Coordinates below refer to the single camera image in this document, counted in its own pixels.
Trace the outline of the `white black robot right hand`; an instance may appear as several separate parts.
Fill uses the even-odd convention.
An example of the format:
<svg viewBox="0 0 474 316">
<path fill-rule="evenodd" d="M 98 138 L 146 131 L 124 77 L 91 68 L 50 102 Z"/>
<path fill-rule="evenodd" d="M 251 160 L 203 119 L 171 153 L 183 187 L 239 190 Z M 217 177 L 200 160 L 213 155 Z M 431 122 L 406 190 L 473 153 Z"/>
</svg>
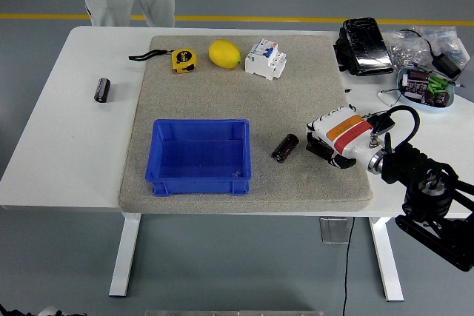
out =
<svg viewBox="0 0 474 316">
<path fill-rule="evenodd" d="M 351 107 L 339 107 L 308 123 L 306 149 L 339 169 L 359 163 L 373 173 L 384 156 L 378 133 Z"/>
</svg>

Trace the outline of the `black white robot left hand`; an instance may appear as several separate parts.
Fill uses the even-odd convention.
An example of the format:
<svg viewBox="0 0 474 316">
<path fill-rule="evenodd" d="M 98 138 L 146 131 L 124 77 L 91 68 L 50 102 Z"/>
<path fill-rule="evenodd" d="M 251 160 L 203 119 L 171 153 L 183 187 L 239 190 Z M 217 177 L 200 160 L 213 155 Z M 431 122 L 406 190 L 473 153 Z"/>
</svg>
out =
<svg viewBox="0 0 474 316">
<path fill-rule="evenodd" d="M 0 305 L 0 310 L 1 310 L 2 316 L 36 316 L 36 314 L 33 314 L 31 312 L 23 313 L 19 311 L 18 309 L 7 310 L 6 308 L 4 308 L 3 305 Z M 55 309 L 55 308 L 46 308 L 37 314 L 37 316 L 62 316 L 62 315 L 63 315 L 63 311 Z"/>
</svg>

